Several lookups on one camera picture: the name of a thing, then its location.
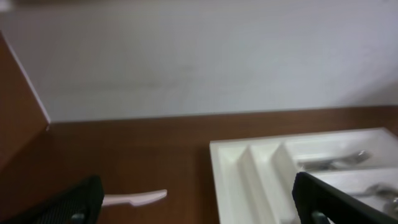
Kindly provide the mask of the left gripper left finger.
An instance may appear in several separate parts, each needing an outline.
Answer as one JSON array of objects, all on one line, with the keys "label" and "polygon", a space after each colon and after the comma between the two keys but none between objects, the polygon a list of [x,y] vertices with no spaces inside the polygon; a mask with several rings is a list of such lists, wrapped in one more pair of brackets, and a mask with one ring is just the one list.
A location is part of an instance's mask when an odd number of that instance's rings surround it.
[{"label": "left gripper left finger", "polygon": [[1,224],[95,224],[103,199],[101,178],[92,175]]}]

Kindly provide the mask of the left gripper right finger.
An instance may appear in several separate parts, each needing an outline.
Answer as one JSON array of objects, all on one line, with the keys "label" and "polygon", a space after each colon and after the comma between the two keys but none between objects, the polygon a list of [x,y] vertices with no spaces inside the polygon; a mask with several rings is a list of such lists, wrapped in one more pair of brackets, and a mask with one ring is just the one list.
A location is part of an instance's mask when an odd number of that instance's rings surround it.
[{"label": "left gripper right finger", "polygon": [[295,176],[292,197],[301,224],[397,224],[386,215],[307,172]]}]

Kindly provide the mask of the short metal fork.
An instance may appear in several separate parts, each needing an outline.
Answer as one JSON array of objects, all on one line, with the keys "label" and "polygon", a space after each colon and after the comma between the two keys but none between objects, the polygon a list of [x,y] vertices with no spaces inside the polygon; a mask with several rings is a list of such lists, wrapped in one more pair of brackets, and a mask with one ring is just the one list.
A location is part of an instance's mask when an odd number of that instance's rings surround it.
[{"label": "short metal fork", "polygon": [[307,171],[349,169],[372,158],[372,156],[373,155],[368,151],[358,151],[339,158],[299,162],[298,166]]}]

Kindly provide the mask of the metal tablespoon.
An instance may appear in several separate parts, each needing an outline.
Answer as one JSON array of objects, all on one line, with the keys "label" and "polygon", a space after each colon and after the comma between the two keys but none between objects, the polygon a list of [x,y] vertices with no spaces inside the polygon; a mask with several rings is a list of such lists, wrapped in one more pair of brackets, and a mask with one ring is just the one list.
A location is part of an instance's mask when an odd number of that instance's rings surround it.
[{"label": "metal tablespoon", "polygon": [[379,183],[368,187],[363,192],[350,192],[348,195],[352,197],[372,197],[377,196],[386,199],[397,198],[397,189],[391,185]]}]

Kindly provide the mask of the white plastic knife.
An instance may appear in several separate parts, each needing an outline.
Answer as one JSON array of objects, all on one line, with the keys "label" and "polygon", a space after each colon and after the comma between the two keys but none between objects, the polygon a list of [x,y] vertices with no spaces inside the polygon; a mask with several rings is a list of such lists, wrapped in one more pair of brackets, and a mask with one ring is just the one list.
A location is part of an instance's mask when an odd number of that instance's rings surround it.
[{"label": "white plastic knife", "polygon": [[123,195],[105,195],[102,206],[108,207],[113,205],[130,204],[133,207],[143,206],[154,203],[167,196],[167,190],[156,190],[152,192],[144,192],[139,194],[123,194]]}]

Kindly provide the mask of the white plastic cutlery tray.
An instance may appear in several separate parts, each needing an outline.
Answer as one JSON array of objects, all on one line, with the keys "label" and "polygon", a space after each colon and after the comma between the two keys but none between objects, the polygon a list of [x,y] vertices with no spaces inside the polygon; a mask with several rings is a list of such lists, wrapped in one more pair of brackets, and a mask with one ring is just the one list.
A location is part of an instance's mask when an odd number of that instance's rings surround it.
[{"label": "white plastic cutlery tray", "polygon": [[[349,169],[307,171],[298,165],[358,151],[373,156]],[[397,187],[397,138],[384,128],[213,141],[210,154],[221,224],[298,223],[292,198],[298,172],[347,194],[379,183]],[[391,199],[355,199],[392,213]]]}]

